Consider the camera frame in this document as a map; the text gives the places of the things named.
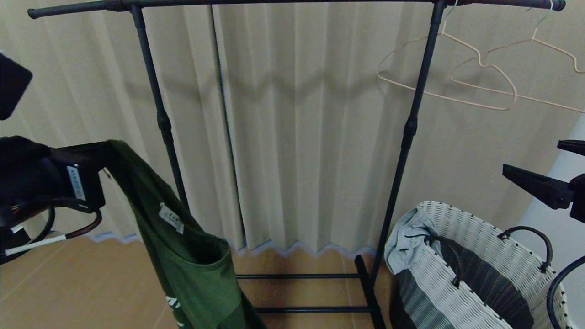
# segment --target basket handle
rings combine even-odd
[[[539,237],[541,237],[545,241],[546,261],[542,262],[542,265],[539,268],[542,273],[545,273],[546,268],[548,268],[550,266],[550,263],[552,262],[552,244],[550,243],[549,238],[543,232],[540,232],[537,229],[534,229],[534,228],[529,227],[529,226],[516,226],[516,227],[509,228],[509,229],[505,230],[504,232],[500,233],[498,235],[498,238],[500,238],[501,240],[508,239],[510,237],[510,233],[515,232],[515,231],[520,231],[522,229],[536,233]]]
[[[449,248],[451,250],[451,252],[453,253],[453,256],[455,257],[455,263],[456,263],[456,267],[457,267],[457,272],[455,272],[455,278],[453,279],[453,285],[456,286],[457,288],[459,288],[459,283],[461,282],[461,259],[459,258],[459,254],[455,251],[455,248],[453,247],[453,245],[451,244],[451,240],[444,238],[444,237],[440,237],[437,235],[427,235],[425,238],[425,242],[430,241],[431,243],[437,240],[442,244],[445,244],[447,246],[447,248]]]

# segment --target black metal clothes rack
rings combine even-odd
[[[163,137],[163,142],[167,148],[168,158],[173,170],[175,184],[181,202],[189,208],[187,202],[187,195],[183,183],[183,177],[178,165],[177,153],[174,148],[173,136],[171,133],[171,122],[164,109],[163,99],[160,94],[160,87],[154,69],[152,54],[148,37],[146,34],[146,25],[142,15],[143,8],[149,7],[164,7],[164,6],[185,6],[185,5],[222,5],[222,4],[266,4],[266,3],[291,3],[291,2],[352,2],[354,0],[103,0],[96,2],[86,2],[80,4],[54,6],[40,9],[29,9],[28,14],[31,18],[37,19],[45,16],[62,15],[66,13],[90,12],[90,11],[115,11],[115,12],[130,12],[138,38],[140,40],[140,47],[142,48],[142,55],[148,73],[150,87],[152,89],[154,103],[157,111],[157,123]],[[374,258],[374,265],[371,273],[368,274],[366,265],[361,256],[355,258],[355,265],[357,273],[334,273],[334,274],[244,274],[237,275],[238,279],[360,279],[364,296],[366,298],[365,306],[337,306],[337,307],[261,307],[257,308],[259,313],[370,313],[371,320],[375,329],[385,329],[384,320],[381,315],[380,306],[374,294],[374,284],[380,268],[382,254],[384,251],[384,244],[388,237],[390,223],[394,214],[394,207],[396,205],[398,191],[402,181],[402,175],[406,166],[408,152],[412,145],[414,135],[417,132],[417,117],[421,106],[422,95],[425,89],[426,79],[431,67],[431,60],[435,43],[437,40],[439,25],[443,11],[449,5],[454,5],[454,0],[365,0],[369,2],[429,2],[433,3],[433,11],[431,16],[429,36],[426,41],[425,53],[422,59],[421,70],[418,76],[417,87],[414,92],[414,99],[410,115],[404,125],[404,135],[402,137],[402,144],[400,146],[400,155],[398,156],[398,164],[394,174],[392,189],[388,198],[388,206],[384,216],[384,224],[380,232],[380,240],[376,249],[376,257]],[[549,9],[552,3],[552,9],[561,11],[565,7],[564,0],[460,0],[459,5],[467,4],[493,4],[493,5],[508,5],[520,6],[526,8],[542,8]]]

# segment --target shirt tag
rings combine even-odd
[[[171,224],[177,232],[183,234],[185,230],[185,225],[181,222],[181,219],[177,214],[175,214],[172,210],[170,210],[164,203],[160,203],[160,211],[159,216],[165,222]]]

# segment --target beige hanger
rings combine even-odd
[[[546,16],[544,16],[542,19],[540,19],[538,21],[538,23],[536,24],[536,27],[534,29],[534,33],[532,34],[532,37],[530,39],[520,40],[520,41],[516,41],[516,42],[510,43],[510,44],[507,44],[505,46],[500,46],[500,47],[494,48],[494,49],[492,49],[492,50],[490,50],[489,52],[486,53],[486,57],[488,57],[490,53],[492,53],[492,52],[494,52],[496,50],[500,50],[500,49],[503,49],[503,48],[515,46],[517,44],[521,44],[521,43],[525,43],[525,42],[535,42],[535,43],[541,44],[541,45],[543,45],[545,47],[551,48],[553,50],[556,50],[556,51],[558,51],[560,53],[563,53],[563,54],[571,57],[571,59],[573,59],[573,70],[576,73],[579,73],[579,74],[585,73],[585,71],[580,71],[578,69],[578,67],[577,67],[577,57],[575,57],[573,54],[567,52],[564,49],[561,49],[561,48],[558,48],[556,46],[553,46],[552,44],[549,44],[549,43],[546,43],[544,41],[541,41],[541,40],[536,39],[535,36],[536,36],[536,31],[538,30],[538,26],[542,23],[543,20],[545,20],[550,15],[550,13],[552,12],[552,8],[553,8],[553,2],[551,0],[550,1],[550,10],[546,14]],[[497,93],[505,94],[505,95],[513,95],[510,92],[501,91],[501,90],[495,90],[495,89],[492,89],[492,88],[481,87],[481,86],[478,86],[478,85],[465,83],[463,81],[460,81],[460,80],[457,80],[457,79],[453,78],[453,75],[455,74],[455,71],[457,71],[461,66],[464,66],[465,64],[469,63],[470,61],[473,61],[474,59],[475,58],[468,59],[468,60],[462,62],[461,64],[457,65],[453,69],[453,71],[451,71],[451,75],[450,75],[451,80],[453,82],[456,82],[456,83],[459,83],[459,84],[463,84],[463,85],[466,85],[468,87],[473,87],[473,88],[478,88],[478,89],[481,89],[481,90],[487,90],[487,91],[497,92]],[[518,97],[523,98],[525,100],[531,100],[531,101],[535,101],[535,102],[539,102],[539,103],[543,103],[543,104],[547,104],[547,105],[552,105],[552,106],[556,106],[556,107],[560,107],[560,108],[564,108],[564,109],[569,109],[571,111],[575,111],[575,112],[579,112],[579,113],[585,113],[585,111],[582,110],[582,109],[568,107],[568,106],[565,106],[565,105],[562,105],[562,104],[557,104],[557,103],[553,103],[553,102],[549,102],[549,101],[545,101],[545,100],[539,100],[539,99],[533,98],[533,97],[528,97],[528,96],[523,96],[523,95],[518,95]]]
[[[455,10],[455,7],[457,6],[458,1],[459,0],[456,0],[455,1],[455,5],[453,6],[453,8],[445,16],[445,20],[444,20],[445,22],[443,23],[443,28],[442,28],[441,32],[439,33],[439,36],[447,37],[447,38],[449,38],[449,39],[451,39],[451,40],[453,40],[453,41],[455,41],[457,43],[460,43],[460,44],[466,46],[467,48],[473,50],[477,54],[477,57],[475,57],[473,59],[477,59],[477,65],[479,65],[481,68],[493,68],[496,71],[498,71],[506,79],[506,81],[508,82],[508,84],[512,88],[512,93],[508,93],[508,92],[506,93],[508,95],[512,95],[513,96],[512,103],[510,103],[510,105],[508,105],[508,107],[502,108],[502,107],[494,107],[494,106],[491,106],[491,105],[478,104],[478,103],[475,103],[475,102],[458,100],[458,99],[455,99],[455,98],[451,98],[451,97],[447,97],[447,96],[435,94],[435,93],[428,92],[428,91],[424,91],[424,93],[427,94],[427,95],[431,95],[431,96],[443,98],[444,100],[454,101],[454,102],[463,103],[463,104],[467,104],[467,105],[473,105],[473,106],[477,106],[477,107],[481,107],[481,108],[487,108],[487,109],[494,109],[494,110],[498,110],[498,111],[508,111],[510,108],[512,108],[512,106],[514,106],[514,104],[516,103],[516,100],[517,100],[516,86],[512,83],[512,81],[510,80],[510,78],[508,78],[508,76],[499,67],[497,67],[495,65],[484,65],[481,62],[481,53],[475,47],[473,47],[472,45],[470,45],[470,44],[468,44],[468,43],[466,43],[466,42],[464,42],[462,40],[459,40],[459,39],[455,38],[452,35],[449,35],[449,34],[445,33],[445,26],[447,25],[447,17],[449,17],[449,15]],[[389,83],[392,83],[392,84],[395,84],[395,85],[399,85],[400,87],[403,87],[403,88],[407,88],[407,89],[410,89],[410,90],[415,90],[414,87],[410,87],[409,85],[401,84],[398,81],[394,81],[394,80],[390,80],[389,78],[382,77],[380,75],[380,68],[382,67],[382,65],[384,64],[384,62],[392,54],[401,52],[406,46],[408,46],[409,44],[411,44],[413,42],[420,41],[420,40],[424,40],[424,39],[427,39],[427,38],[428,38],[428,36],[425,36],[425,37],[420,37],[418,39],[414,39],[414,40],[411,40],[409,42],[406,42],[400,48],[395,49],[395,50],[391,51],[388,55],[386,55],[386,57],[384,57],[384,59],[382,59],[382,61],[378,65],[378,71],[377,71],[377,74],[376,74],[378,76],[378,78],[380,78],[380,79],[382,79],[384,81],[388,81]]]

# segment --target woven basket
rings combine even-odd
[[[425,201],[417,210],[433,221],[440,237],[456,245],[463,281],[459,288],[453,285],[455,259],[449,248],[441,243],[441,257],[425,245],[420,260],[398,274],[393,308],[397,304],[404,311],[392,312],[394,327],[552,328],[546,294],[556,272],[549,266],[552,249],[544,234],[536,231],[548,245],[546,262],[509,238],[510,230],[502,232],[451,205]],[[570,328],[563,287],[554,301],[559,324]],[[409,321],[400,319],[405,316]]]

